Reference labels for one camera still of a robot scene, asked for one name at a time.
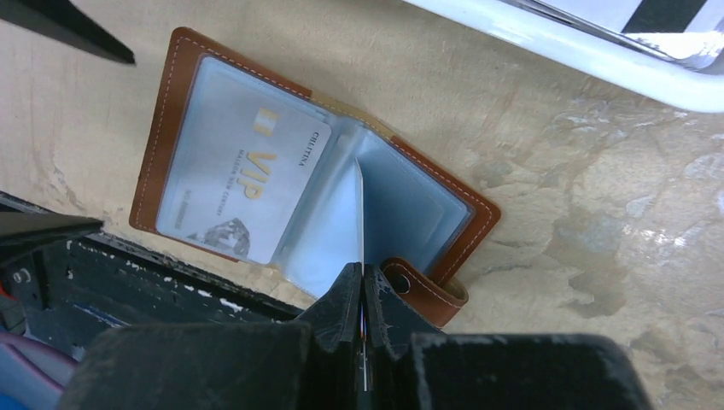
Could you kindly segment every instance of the white card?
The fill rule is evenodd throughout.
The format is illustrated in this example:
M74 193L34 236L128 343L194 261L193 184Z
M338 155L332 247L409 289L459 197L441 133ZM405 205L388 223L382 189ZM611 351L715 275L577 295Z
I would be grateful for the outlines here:
M331 129L217 66L197 74L156 229L266 264Z

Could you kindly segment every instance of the card holder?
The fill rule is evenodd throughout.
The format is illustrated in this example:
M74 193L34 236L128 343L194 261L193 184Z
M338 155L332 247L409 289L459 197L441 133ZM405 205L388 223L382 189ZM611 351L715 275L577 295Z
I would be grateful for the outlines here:
M317 297L372 263L444 325L467 301L453 275L499 218L368 114L173 32L132 227L275 266Z

